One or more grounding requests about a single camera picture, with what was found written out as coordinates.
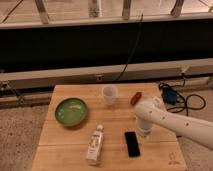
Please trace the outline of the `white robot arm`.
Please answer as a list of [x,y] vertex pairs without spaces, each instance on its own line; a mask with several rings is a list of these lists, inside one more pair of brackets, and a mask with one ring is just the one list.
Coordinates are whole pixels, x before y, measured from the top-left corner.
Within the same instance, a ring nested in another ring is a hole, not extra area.
[[170,113],[160,105],[156,96],[135,105],[136,128],[141,136],[149,135],[152,125],[157,124],[213,150],[213,122]]

